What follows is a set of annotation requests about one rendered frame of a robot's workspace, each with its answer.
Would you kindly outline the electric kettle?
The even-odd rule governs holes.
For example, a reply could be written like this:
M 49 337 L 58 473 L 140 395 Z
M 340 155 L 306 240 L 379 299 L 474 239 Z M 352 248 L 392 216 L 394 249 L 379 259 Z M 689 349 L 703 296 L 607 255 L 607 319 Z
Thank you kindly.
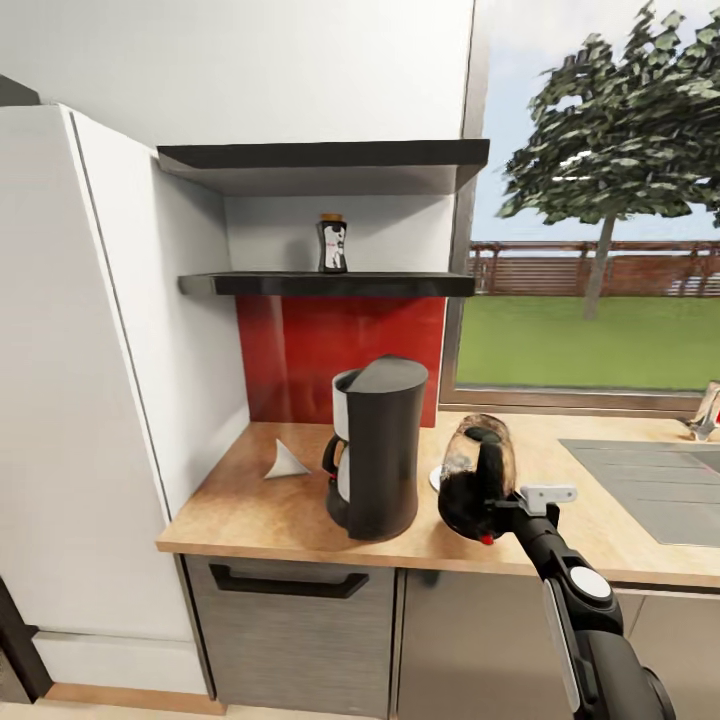
M 495 501 L 511 502 L 516 461 L 510 430 L 487 413 L 463 418 L 447 443 L 440 474 L 438 512 L 456 534 L 492 545 L 506 534 L 495 532 L 485 517 L 478 486 Z

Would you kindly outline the bottle of coffee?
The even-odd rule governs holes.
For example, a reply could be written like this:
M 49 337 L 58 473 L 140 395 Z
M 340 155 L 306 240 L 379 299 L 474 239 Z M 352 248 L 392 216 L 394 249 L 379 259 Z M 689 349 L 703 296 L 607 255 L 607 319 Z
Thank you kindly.
M 316 224 L 320 237 L 320 274 L 344 274 L 348 272 L 344 254 L 347 223 L 342 214 L 322 214 Z

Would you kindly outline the paper coffee filter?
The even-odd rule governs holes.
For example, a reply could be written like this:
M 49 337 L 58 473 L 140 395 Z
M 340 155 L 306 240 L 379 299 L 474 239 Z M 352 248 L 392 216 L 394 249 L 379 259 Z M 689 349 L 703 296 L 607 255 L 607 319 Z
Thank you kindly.
M 286 475 L 309 474 L 309 470 L 295 459 L 295 456 L 280 442 L 277 441 L 277 458 L 265 479 Z

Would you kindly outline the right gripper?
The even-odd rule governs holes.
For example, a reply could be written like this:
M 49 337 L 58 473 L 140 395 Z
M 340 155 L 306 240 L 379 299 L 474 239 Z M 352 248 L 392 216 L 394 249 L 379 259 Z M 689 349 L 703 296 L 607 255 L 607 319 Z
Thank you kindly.
M 528 554 L 530 544 L 543 535 L 558 533 L 560 507 L 558 503 L 546 504 L 546 516 L 530 516 L 519 507 L 520 500 L 526 500 L 522 494 L 512 490 L 511 502 L 493 501 L 482 485 L 478 486 L 480 504 L 485 517 L 491 517 L 491 526 L 495 532 L 514 532 L 518 542 Z

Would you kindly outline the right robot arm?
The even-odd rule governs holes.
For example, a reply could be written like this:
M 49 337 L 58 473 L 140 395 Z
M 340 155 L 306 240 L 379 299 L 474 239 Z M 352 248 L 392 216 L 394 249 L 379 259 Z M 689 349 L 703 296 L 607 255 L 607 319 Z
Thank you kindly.
M 543 597 L 574 720 L 677 720 L 655 672 L 624 638 L 620 604 L 608 582 L 558 533 L 558 503 L 576 502 L 572 484 L 526 484 L 511 502 L 478 486 L 495 532 L 514 532 L 544 581 Z

